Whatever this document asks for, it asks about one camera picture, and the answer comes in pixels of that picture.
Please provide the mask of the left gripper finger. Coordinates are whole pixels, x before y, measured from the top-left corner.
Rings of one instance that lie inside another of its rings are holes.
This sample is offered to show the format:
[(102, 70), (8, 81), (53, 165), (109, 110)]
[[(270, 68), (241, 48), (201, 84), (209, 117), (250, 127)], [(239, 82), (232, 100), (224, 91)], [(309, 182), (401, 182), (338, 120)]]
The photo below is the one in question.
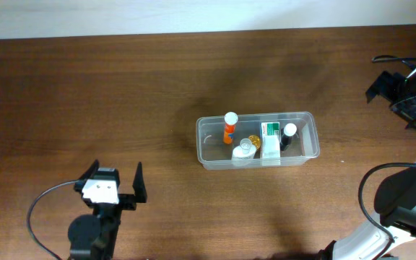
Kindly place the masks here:
[(91, 166), (79, 177), (79, 180), (84, 181), (91, 178), (97, 172), (99, 165), (99, 161), (94, 160)]
[(132, 187), (134, 189), (134, 198), (136, 203), (147, 202), (147, 190), (144, 183), (142, 163), (139, 162), (136, 167)]

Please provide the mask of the white bottle clear cap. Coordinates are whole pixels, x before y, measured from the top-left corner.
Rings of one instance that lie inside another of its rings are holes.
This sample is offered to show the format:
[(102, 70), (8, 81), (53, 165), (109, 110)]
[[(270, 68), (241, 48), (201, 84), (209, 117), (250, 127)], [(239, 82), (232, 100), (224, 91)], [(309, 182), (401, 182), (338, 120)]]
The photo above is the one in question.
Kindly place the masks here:
[(240, 141), (240, 144), (233, 149), (232, 152), (232, 164), (235, 167), (243, 167), (248, 164), (250, 159), (253, 159), (256, 154), (257, 148), (249, 138), (244, 138)]

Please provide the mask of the orange tablet tube white cap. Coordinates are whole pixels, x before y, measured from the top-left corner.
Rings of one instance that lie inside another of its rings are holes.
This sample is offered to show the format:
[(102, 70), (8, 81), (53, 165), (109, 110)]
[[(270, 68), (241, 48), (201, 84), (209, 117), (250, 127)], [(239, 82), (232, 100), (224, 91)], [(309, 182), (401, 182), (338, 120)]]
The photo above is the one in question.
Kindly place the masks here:
[(238, 122), (238, 115), (234, 112), (228, 112), (224, 116), (225, 127), (223, 134), (223, 142), (225, 144), (232, 144), (235, 133), (235, 126)]

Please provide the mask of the small jar gold lid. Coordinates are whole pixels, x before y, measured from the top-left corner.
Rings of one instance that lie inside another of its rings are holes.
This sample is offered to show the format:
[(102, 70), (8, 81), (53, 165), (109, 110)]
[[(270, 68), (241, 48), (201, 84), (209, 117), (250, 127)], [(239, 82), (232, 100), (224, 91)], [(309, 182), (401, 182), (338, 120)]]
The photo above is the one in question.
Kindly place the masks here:
[(251, 141), (252, 145), (255, 146), (257, 150), (261, 147), (261, 139), (257, 135), (250, 135), (248, 139)]

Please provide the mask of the dark bottle white cap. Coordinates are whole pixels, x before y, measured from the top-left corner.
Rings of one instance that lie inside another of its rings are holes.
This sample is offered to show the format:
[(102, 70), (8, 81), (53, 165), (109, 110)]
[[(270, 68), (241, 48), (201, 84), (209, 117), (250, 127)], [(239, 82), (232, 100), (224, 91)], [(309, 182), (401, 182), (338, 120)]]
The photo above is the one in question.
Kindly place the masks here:
[(280, 150), (285, 151), (292, 143), (298, 128), (293, 123), (286, 124), (281, 130)]

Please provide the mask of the white medicine box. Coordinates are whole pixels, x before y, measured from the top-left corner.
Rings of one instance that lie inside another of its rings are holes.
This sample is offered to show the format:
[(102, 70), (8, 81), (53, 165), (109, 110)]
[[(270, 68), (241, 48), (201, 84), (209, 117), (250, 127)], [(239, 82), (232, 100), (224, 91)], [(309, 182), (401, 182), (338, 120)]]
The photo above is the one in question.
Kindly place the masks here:
[(280, 166), (280, 124), (278, 122), (261, 123), (261, 165), (263, 167)]

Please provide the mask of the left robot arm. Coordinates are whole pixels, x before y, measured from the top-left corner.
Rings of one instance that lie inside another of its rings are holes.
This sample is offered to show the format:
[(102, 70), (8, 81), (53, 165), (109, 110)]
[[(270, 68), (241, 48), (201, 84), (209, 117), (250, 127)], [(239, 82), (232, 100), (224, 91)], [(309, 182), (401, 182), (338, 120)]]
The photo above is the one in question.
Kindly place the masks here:
[(123, 211), (134, 211), (147, 202), (142, 164), (136, 167), (132, 194), (118, 192), (119, 171), (102, 168), (98, 160), (74, 184), (74, 191), (92, 209), (74, 219), (68, 229), (70, 259), (112, 259)]

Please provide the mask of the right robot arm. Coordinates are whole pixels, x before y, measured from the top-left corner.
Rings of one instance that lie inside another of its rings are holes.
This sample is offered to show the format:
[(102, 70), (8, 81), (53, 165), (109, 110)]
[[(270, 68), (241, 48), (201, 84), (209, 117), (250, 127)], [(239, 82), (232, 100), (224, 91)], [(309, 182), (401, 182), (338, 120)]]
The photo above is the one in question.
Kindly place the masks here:
[[(416, 129), (416, 58), (380, 55), (374, 63), (402, 62), (411, 72), (407, 76), (383, 72), (368, 88), (365, 96), (372, 101), (381, 96), (390, 102), (390, 110)], [(388, 168), (400, 171), (379, 185), (373, 214), (363, 202), (366, 181), (375, 172)], [(416, 239), (416, 161), (390, 162), (370, 169), (362, 178), (357, 199), (366, 221), (346, 238), (332, 241), (319, 251), (317, 259), (388, 259), (393, 248)]]

